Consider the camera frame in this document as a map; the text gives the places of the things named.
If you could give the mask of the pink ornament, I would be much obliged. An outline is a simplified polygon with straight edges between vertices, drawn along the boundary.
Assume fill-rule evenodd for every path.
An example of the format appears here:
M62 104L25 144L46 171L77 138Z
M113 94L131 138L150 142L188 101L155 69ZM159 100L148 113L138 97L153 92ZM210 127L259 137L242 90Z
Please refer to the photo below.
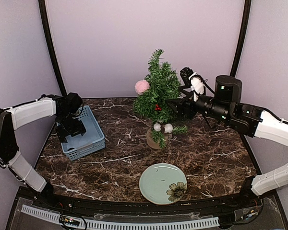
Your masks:
M150 89L149 82L146 80L140 80L135 84L135 91L137 94L142 94L143 92Z

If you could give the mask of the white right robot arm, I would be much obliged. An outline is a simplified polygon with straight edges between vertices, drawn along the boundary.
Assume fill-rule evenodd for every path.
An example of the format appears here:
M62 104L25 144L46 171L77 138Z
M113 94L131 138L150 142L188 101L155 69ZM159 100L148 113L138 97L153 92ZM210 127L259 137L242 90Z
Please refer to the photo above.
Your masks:
M207 96L208 85L198 74L183 76L182 99L167 99L168 106L179 116L193 118L196 114L211 117L240 134L264 138L288 147L288 121L270 110L241 103L242 82L232 76L216 77L213 96ZM245 208L254 197L288 184L288 163L262 175L245 179L235 203Z

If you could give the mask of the red berry sprig ornament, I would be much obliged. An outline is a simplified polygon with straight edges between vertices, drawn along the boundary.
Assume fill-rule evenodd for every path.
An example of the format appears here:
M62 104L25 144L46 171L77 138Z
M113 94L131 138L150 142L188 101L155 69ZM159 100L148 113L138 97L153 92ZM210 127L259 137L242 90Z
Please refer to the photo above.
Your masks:
M156 110L156 111L161 111L162 108L161 108L158 104L156 104L156 105L155 105L155 110Z

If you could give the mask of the white cotton flower ornament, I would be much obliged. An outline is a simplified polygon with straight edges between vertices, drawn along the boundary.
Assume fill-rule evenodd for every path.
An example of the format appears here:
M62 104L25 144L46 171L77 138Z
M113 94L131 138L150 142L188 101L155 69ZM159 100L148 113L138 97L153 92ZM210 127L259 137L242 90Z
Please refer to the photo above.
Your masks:
M170 134L173 132L173 125L172 124L165 124L165 125L162 125L160 123L155 123L153 125L153 129L154 131L157 131L157 132L162 132L162 133L166 133L166 134Z

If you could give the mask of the small green christmas tree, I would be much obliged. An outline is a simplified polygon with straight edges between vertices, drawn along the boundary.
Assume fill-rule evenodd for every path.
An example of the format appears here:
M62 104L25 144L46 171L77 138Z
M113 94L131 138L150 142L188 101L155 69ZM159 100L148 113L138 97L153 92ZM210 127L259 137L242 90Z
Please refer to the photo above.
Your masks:
M173 135L186 134L187 126L178 126L177 115L167 105L166 99L178 99L180 97L176 71L169 62L161 62L162 49L155 50L148 61L148 74L143 80L149 82L150 89L137 94L133 104L133 111L143 118L148 118L152 125L146 133L146 142L153 149L162 149L167 145L168 139ZM162 110L156 111L155 105L158 104ZM154 131L153 125L160 123L162 125L172 124L173 132L170 134Z

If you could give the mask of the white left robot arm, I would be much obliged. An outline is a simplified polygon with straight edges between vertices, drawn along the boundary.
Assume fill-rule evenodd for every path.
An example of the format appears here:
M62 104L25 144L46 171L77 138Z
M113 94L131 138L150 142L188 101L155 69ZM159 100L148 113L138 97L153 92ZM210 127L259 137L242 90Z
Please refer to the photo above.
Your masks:
M68 138L83 135L86 129L79 115L83 112L84 103L76 93L66 96L45 95L38 99L15 106L0 108L0 167L8 168L21 182L40 194L39 201L48 209L58 205L58 198L53 195L53 185L40 175L28 161L19 147L26 140L29 150L33 146L41 146L41 138L37 135L25 137L29 130L36 131L34 122L41 119L54 118L58 124L57 135L61 143Z

